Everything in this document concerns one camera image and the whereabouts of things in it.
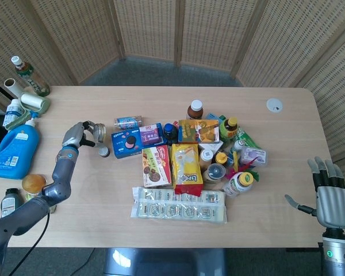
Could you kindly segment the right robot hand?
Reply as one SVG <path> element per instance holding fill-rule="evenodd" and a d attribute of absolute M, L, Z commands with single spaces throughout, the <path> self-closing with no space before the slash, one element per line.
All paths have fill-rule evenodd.
<path fill-rule="evenodd" d="M 345 180 L 337 164 L 316 156 L 307 160 L 315 187 L 316 207 L 301 205 L 290 195 L 285 199 L 295 209 L 316 217 L 325 228 L 345 229 Z"/>

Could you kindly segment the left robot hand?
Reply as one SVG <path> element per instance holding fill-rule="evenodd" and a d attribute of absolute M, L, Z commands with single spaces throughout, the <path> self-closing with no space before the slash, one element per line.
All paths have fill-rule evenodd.
<path fill-rule="evenodd" d="M 92 121 L 78 122 L 72 126 L 64 135 L 62 147 L 73 147 L 78 149 L 81 146 L 95 147 L 99 142 L 95 136 L 95 123 Z M 86 138 L 85 131 L 89 131 L 93 135 L 94 141 Z"/>

